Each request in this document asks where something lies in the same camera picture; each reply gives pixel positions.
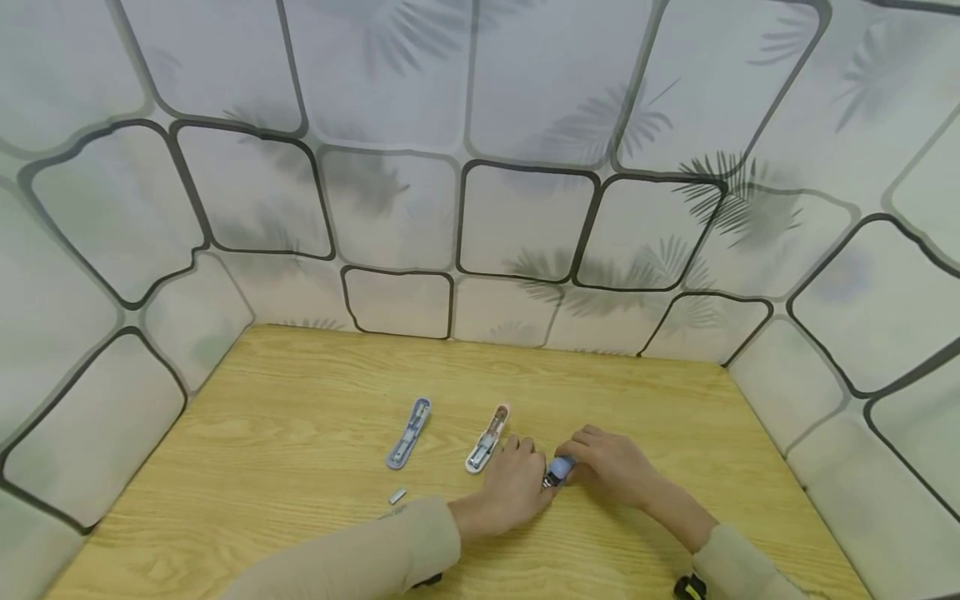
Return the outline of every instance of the staple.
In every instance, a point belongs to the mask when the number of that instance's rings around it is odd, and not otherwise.
[[[397,502],[400,501],[400,498],[402,498],[405,495],[407,495],[407,491],[404,488],[400,488],[399,490],[394,492],[394,495],[390,496],[390,505],[393,506],[397,504]]]

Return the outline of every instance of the person's right hand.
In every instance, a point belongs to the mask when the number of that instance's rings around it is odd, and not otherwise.
[[[575,479],[596,479],[613,499],[643,511],[667,483],[633,440],[593,425],[575,431],[554,455],[577,460],[571,473]]]

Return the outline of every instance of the small metal object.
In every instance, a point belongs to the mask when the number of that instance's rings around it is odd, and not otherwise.
[[[410,411],[410,419],[403,430],[403,435],[394,445],[394,449],[387,455],[387,467],[392,469],[403,468],[410,458],[410,452],[420,437],[423,426],[426,425],[427,417],[430,416],[430,400],[426,398],[417,398],[414,402],[414,408]]]
[[[394,495],[390,496],[390,505],[393,506],[397,504],[397,502],[400,501],[400,498],[402,498],[405,495],[407,495],[407,491],[404,490],[403,488],[400,488],[399,490],[394,492]]]
[[[558,488],[563,485],[566,476],[570,474],[576,464],[577,461],[572,456],[558,456],[553,459],[543,475],[543,486],[545,488]]]
[[[483,467],[487,465],[487,462],[490,460],[493,449],[496,447],[497,441],[500,439],[500,434],[503,433],[503,428],[507,425],[507,419],[510,418],[510,405],[501,404],[496,407],[496,411],[493,413],[493,418],[490,419],[490,425],[487,427],[487,430],[480,434],[480,439],[477,440],[477,445],[473,447],[473,450],[467,456],[467,460],[464,462],[464,465],[467,467],[468,473],[479,473],[483,470]]]

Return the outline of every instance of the wooden table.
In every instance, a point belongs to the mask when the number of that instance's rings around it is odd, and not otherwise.
[[[410,462],[384,458],[413,401]],[[476,490],[464,459],[497,403],[552,452],[586,422],[651,461],[815,597],[865,598],[726,372],[708,364],[259,326],[137,474],[50,600],[207,599],[259,559],[405,499]],[[655,522],[564,489],[546,514],[471,547],[413,598],[669,598],[690,569]]]

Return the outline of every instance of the beige sleeve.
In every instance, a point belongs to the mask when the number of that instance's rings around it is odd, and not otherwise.
[[[693,571],[710,600],[799,600],[806,594],[762,552],[727,525],[717,525],[693,555]]]
[[[439,497],[274,554],[221,600],[373,600],[406,591],[460,560],[460,533]]]

